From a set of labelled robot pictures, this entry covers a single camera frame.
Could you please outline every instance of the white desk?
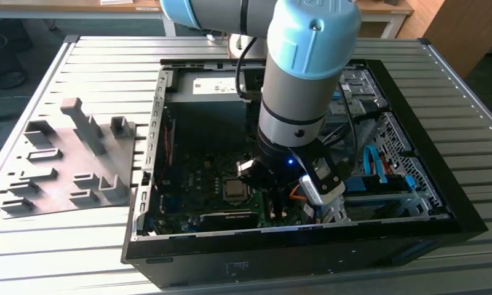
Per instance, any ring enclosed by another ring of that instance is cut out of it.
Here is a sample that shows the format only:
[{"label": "white desk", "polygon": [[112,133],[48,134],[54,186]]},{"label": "white desk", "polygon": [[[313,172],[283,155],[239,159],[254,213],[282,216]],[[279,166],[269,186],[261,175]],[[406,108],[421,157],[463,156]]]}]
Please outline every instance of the white desk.
[{"label": "white desk", "polygon": [[[66,43],[2,149],[0,183],[7,182],[4,165],[15,157],[16,142],[24,141],[27,121],[51,114],[63,97],[78,95],[99,124],[126,116],[140,125],[139,136],[146,136],[160,60],[226,57],[227,44],[203,37],[82,37]],[[362,39],[354,58],[383,60],[490,231],[403,267],[175,292],[369,295],[475,290],[475,294],[492,294],[492,116],[430,46]],[[146,140],[138,140],[135,150],[146,149]],[[143,160],[143,155],[135,155],[134,165]],[[140,179],[135,171],[132,182]],[[146,276],[120,263],[127,217],[128,208],[120,207],[0,219],[0,294],[159,292]]]}]

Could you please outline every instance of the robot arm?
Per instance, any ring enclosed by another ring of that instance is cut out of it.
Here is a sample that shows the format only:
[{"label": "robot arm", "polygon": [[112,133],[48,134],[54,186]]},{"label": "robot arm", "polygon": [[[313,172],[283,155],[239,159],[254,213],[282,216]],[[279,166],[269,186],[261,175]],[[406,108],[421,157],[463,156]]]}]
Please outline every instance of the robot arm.
[{"label": "robot arm", "polygon": [[[355,49],[362,22],[357,4],[351,0],[162,0],[162,5],[178,23],[267,38],[261,161],[278,174],[289,157],[295,157],[307,172],[306,189],[319,195],[343,189],[317,137]],[[326,164],[325,172],[318,162]]]}]

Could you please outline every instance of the paper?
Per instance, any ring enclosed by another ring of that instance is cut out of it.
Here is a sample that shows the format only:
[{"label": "paper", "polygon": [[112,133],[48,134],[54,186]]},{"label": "paper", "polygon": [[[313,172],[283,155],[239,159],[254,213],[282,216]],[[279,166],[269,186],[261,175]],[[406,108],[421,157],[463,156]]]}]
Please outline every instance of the paper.
[{"label": "paper", "polygon": [[199,78],[194,80],[194,94],[231,94],[238,93],[237,79],[231,78]]}]

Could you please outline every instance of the floor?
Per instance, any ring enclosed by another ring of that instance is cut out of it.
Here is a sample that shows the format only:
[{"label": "floor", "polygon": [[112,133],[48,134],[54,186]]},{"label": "floor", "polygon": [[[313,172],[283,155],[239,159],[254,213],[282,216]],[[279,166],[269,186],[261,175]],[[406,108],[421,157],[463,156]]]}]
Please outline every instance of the floor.
[{"label": "floor", "polygon": [[[12,90],[0,90],[0,147],[14,129],[16,121],[30,102],[46,70],[55,58],[67,35],[88,36],[164,36],[160,20],[59,20],[59,29],[50,31],[42,20],[26,20],[36,49],[19,54],[30,79]],[[201,31],[178,27],[181,36],[203,36]],[[486,58],[466,79],[479,98],[492,110],[492,61]]]}]

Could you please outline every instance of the white label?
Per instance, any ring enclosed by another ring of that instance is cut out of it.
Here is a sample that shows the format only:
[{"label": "white label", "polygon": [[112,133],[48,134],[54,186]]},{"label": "white label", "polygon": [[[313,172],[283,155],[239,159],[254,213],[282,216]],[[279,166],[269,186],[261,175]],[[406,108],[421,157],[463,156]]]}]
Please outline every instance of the white label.
[{"label": "white label", "polygon": [[335,211],[333,208],[329,209],[327,216],[323,218],[323,223],[329,223],[334,219]]},{"label": "white label", "polygon": [[135,9],[139,11],[159,11],[158,7],[136,7]]},{"label": "white label", "polygon": [[309,204],[305,204],[303,211],[310,216],[310,218],[314,218],[314,209]]},{"label": "white label", "polygon": [[198,78],[194,80],[194,94],[231,94],[238,93],[237,79],[231,78]]}]

